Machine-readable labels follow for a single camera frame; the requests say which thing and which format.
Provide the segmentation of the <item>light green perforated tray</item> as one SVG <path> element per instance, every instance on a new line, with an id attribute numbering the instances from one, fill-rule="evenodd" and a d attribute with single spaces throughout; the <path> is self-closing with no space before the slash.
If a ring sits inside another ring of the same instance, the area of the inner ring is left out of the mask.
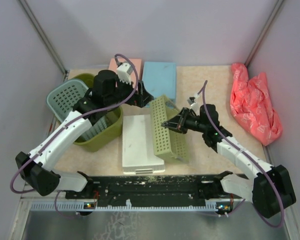
<path id="1" fill-rule="evenodd" d="M 180 110 L 164 94 L 152 100 L 149 106 L 154 155 L 169 164 L 187 164 L 190 153 L 186 136 L 162 126 Z"/>

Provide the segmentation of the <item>blue perforated tray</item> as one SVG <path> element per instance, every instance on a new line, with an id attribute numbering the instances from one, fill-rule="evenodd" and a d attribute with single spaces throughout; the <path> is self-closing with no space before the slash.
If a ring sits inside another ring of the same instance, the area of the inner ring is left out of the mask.
<path id="1" fill-rule="evenodd" d="M 177 66 L 174 62 L 145 61 L 142 81 L 154 97 L 166 95 L 173 103 L 177 96 Z"/>

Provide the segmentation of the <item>white perforated tray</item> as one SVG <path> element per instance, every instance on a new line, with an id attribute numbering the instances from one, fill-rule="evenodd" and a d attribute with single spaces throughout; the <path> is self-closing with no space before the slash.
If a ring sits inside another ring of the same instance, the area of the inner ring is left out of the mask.
<path id="1" fill-rule="evenodd" d="M 122 169 L 125 175 L 159 174 L 166 170 L 164 160 L 154 154 L 149 114 L 123 117 Z"/>

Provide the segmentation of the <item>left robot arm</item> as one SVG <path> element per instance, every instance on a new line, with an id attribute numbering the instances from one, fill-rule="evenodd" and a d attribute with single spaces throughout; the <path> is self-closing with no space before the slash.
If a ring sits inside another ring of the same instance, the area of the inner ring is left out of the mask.
<path id="1" fill-rule="evenodd" d="M 58 160 L 82 134 L 92 128 L 102 117 L 127 104 L 144 108 L 154 97 L 146 90 L 144 82 L 131 81 L 127 72 L 101 70 L 93 79 L 93 85 L 83 95 L 63 83 L 68 92 L 51 93 L 58 103 L 74 97 L 78 100 L 71 106 L 67 117 L 59 127 L 39 146 L 28 153 L 21 151 L 15 162 L 17 174 L 39 195 L 45 197 L 56 191 L 72 191 L 87 199 L 93 195 L 94 186 L 82 173 L 56 172 Z"/>

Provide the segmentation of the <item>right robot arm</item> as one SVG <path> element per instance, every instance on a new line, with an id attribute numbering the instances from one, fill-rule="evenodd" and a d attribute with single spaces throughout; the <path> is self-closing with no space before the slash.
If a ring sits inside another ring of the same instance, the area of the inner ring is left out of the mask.
<path id="1" fill-rule="evenodd" d="M 257 212 L 269 219 L 296 203 L 289 171 L 274 166 L 246 150 L 219 122 L 215 105 L 206 104 L 196 114 L 187 107 L 163 122 L 162 127 L 179 134 L 189 130 L 202 134 L 204 143 L 240 169 L 244 177 L 225 171 L 214 178 L 213 192 L 219 198 L 234 194 L 253 204 Z"/>

